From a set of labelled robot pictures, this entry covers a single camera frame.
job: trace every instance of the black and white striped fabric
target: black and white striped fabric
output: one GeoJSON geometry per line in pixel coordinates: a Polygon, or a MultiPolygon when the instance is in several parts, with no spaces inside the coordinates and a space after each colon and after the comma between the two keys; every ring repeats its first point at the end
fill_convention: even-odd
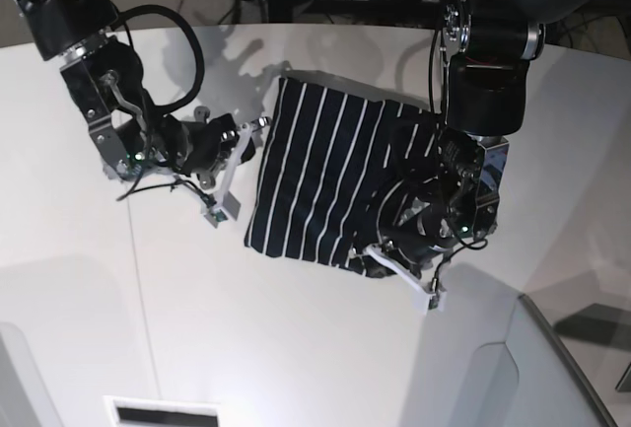
{"type": "Polygon", "coordinates": [[[369,210],[397,179],[394,154],[420,168],[431,160],[434,127],[420,119],[427,115],[281,78],[245,245],[362,272],[349,250],[360,232],[364,240],[377,237],[369,210]],[[366,229],[374,231],[366,237],[366,229]]]}

